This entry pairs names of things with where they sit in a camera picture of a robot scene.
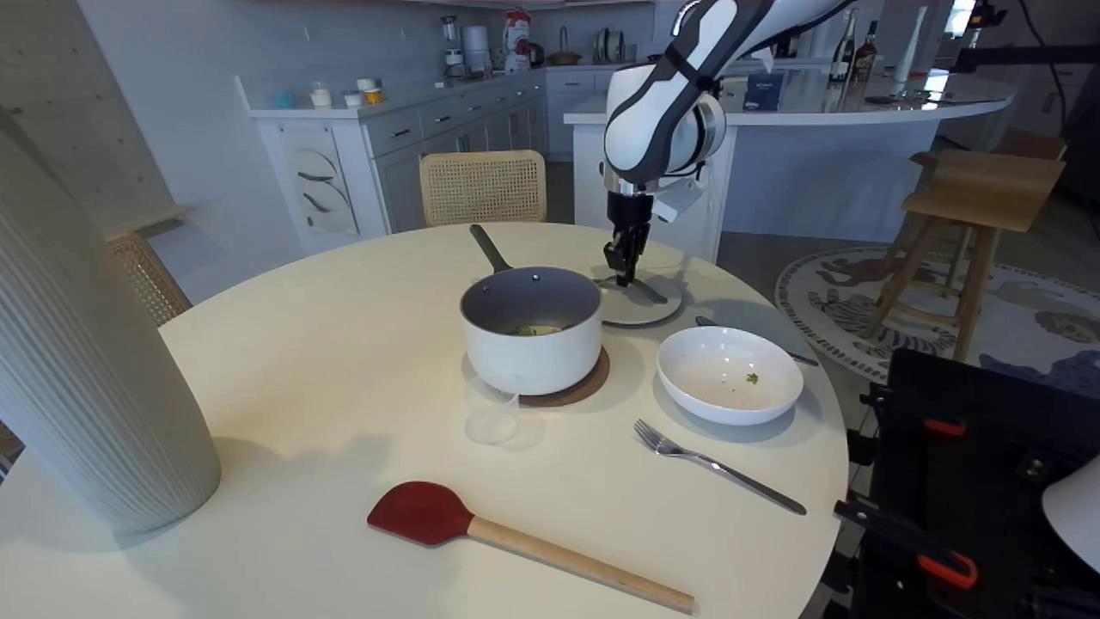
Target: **kitchen cabinet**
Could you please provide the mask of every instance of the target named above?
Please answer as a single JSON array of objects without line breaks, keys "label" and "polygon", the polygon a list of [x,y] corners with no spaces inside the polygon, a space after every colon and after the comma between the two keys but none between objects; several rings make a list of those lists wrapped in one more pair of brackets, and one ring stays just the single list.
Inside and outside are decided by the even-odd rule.
[{"label": "kitchen cabinet", "polygon": [[542,73],[430,90],[383,112],[251,112],[303,250],[422,227],[430,151],[542,147]]},{"label": "kitchen cabinet", "polygon": [[346,133],[357,133],[353,120],[265,120],[257,132],[284,212],[306,250],[328,250],[389,231],[384,212],[368,201],[364,185],[346,177],[357,161],[357,151],[346,151]]},{"label": "kitchen cabinet", "polygon": [[383,203],[389,212],[389,231],[397,234],[422,227],[419,160],[422,160],[422,147],[400,147],[374,161]]},{"label": "kitchen cabinet", "polygon": [[614,65],[563,65],[547,70],[547,160],[573,161],[573,132],[563,113],[586,100],[610,97]]}]

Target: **red spatula head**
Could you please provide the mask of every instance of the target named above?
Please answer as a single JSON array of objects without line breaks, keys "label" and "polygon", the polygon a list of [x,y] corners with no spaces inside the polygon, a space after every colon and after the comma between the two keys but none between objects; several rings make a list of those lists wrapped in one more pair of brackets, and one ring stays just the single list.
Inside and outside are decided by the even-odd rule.
[{"label": "red spatula head", "polygon": [[406,481],[389,488],[368,523],[397,538],[440,548],[472,530],[475,513],[447,486]]}]

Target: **spatula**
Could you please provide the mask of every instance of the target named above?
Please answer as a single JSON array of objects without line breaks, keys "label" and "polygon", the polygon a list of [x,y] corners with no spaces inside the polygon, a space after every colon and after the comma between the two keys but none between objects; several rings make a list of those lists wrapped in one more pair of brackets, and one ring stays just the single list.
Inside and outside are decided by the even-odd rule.
[{"label": "spatula", "polygon": [[676,588],[658,584],[649,578],[631,575],[621,569],[602,564],[595,559],[573,554],[569,548],[557,548],[539,538],[475,515],[447,486],[433,486],[433,481],[397,486],[378,498],[368,523],[425,548],[472,538],[472,541],[555,564],[562,570],[602,582],[610,588],[649,599],[658,605],[668,605],[687,616],[695,614],[695,599]]}]

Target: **wooden spatula handle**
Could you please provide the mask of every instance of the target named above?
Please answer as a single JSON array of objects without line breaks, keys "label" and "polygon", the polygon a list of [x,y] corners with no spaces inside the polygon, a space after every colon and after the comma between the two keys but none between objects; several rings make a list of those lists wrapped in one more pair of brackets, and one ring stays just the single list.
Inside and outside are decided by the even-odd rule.
[{"label": "wooden spatula handle", "polygon": [[649,599],[658,605],[668,605],[668,610],[676,610],[676,614],[687,614],[687,616],[695,614],[695,599],[676,592],[676,588],[668,588],[660,582],[631,575],[621,569],[602,564],[595,559],[573,554],[573,549],[547,543],[539,538],[510,530],[502,523],[475,515],[472,527],[469,527],[469,538],[475,538],[480,543],[492,543],[492,548],[502,548],[502,549],[513,549],[513,554],[522,554],[522,559],[532,559],[532,562],[542,562],[542,564],[555,564],[562,570],[602,582],[610,588]]}]

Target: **chair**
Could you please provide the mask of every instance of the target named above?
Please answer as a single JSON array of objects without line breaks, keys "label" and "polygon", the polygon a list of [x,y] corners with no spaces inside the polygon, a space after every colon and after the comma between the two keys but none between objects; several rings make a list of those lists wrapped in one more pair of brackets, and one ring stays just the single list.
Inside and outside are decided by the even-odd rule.
[{"label": "chair", "polygon": [[156,326],[169,325],[172,316],[193,308],[178,284],[169,276],[164,261],[152,250],[152,243],[140,234],[111,239],[106,250]]},{"label": "chair", "polygon": [[[926,164],[926,178],[907,198],[907,225],[915,225],[912,240],[893,243],[900,270],[885,286],[876,302],[876,331],[889,312],[907,320],[956,331],[956,361],[966,359],[971,336],[979,316],[983,284],[991,276],[996,240],[1005,231],[1028,234],[1037,219],[1048,192],[1063,177],[1063,147],[1046,147],[1042,154],[1009,154],[1009,151],[932,151],[915,161]],[[936,266],[936,240],[959,227],[959,250],[948,258],[948,276],[941,293],[956,297],[956,312],[920,312],[900,302],[904,288],[917,286],[917,272]]]},{"label": "chair", "polygon": [[422,219],[547,219],[547,161],[535,151],[438,151],[419,160]]}]

